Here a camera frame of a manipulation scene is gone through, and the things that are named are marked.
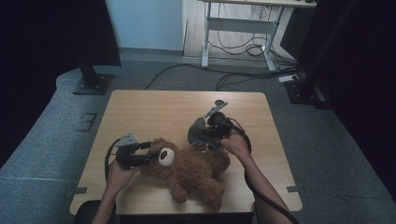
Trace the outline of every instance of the brown teddy bear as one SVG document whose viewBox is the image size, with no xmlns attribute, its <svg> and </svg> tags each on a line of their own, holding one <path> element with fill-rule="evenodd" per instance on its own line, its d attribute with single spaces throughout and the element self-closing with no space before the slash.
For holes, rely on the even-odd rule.
<svg viewBox="0 0 396 224">
<path fill-rule="evenodd" d="M 142 175 L 167 179 L 172 198 L 177 203 L 186 202 L 189 193 L 198 190 L 210 207 L 221 208 L 224 186 L 216 177 L 230 165 L 226 150 L 208 153 L 205 145 L 179 150 L 175 144 L 158 138 L 148 150 L 148 154 L 153 153 L 159 153 L 159 158 L 142 166 Z"/>
</svg>

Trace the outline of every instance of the metal frame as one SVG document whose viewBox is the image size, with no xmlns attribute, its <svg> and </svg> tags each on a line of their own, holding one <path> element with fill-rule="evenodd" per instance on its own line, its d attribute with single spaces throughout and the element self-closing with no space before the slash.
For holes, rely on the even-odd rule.
<svg viewBox="0 0 396 224">
<path fill-rule="evenodd" d="M 270 49 L 274 42 L 277 27 L 279 26 L 280 18 L 283 14 L 283 7 L 279 7 L 279 11 L 275 21 L 250 21 L 250 20 L 238 20 L 238 19 L 226 19 L 226 18 L 212 18 L 210 17 L 210 11 L 212 9 L 212 3 L 207 2 L 206 12 L 206 26 L 205 26 L 205 41 L 204 48 L 202 51 L 202 67 L 208 67 L 209 58 L 209 32 L 215 31 L 228 31 L 228 32 L 240 32 L 240 33 L 255 33 L 255 34 L 268 34 L 269 39 L 265 46 L 262 47 L 265 61 L 268 64 L 270 72 L 275 72 L 274 61 L 270 55 Z"/>
</svg>

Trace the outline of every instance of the person's right hand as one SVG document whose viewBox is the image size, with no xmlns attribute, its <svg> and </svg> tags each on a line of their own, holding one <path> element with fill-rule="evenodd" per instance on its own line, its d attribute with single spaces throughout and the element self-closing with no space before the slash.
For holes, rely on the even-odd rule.
<svg viewBox="0 0 396 224">
<path fill-rule="evenodd" d="M 236 130 L 231 130 L 228 137 L 219 140 L 221 145 L 239 159 L 248 155 L 248 144 Z"/>
</svg>

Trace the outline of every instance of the teddy bear arm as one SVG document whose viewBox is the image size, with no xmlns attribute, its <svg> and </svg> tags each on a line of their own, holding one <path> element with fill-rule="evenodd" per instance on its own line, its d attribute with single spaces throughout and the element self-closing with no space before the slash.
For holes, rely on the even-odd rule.
<svg viewBox="0 0 396 224">
<path fill-rule="evenodd" d="M 171 177 L 168 179 L 168 184 L 172 198 L 177 203 L 184 203 L 187 201 L 187 191 L 181 186 L 178 179 Z"/>
</svg>

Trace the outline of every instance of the gray carpet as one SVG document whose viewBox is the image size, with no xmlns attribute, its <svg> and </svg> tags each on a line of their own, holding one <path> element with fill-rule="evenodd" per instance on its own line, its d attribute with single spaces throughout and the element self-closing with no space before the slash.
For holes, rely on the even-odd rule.
<svg viewBox="0 0 396 224">
<path fill-rule="evenodd" d="M 123 58 L 122 68 L 97 67 L 115 79 L 105 96 L 71 92 L 79 70 L 59 76 L 57 91 L 0 171 L 0 223 L 72 223 L 72 192 L 113 90 L 143 90 L 174 63 Z M 211 69 L 260 73 L 262 67 L 211 65 Z M 224 74 L 193 67 L 163 73 L 149 90 L 213 91 Z M 250 80 L 222 91 L 263 92 L 271 107 L 303 210 L 300 223 L 395 223 L 396 205 L 342 123 L 331 110 L 293 105 L 277 77 Z M 90 128 L 90 113 L 97 117 Z"/>
</svg>

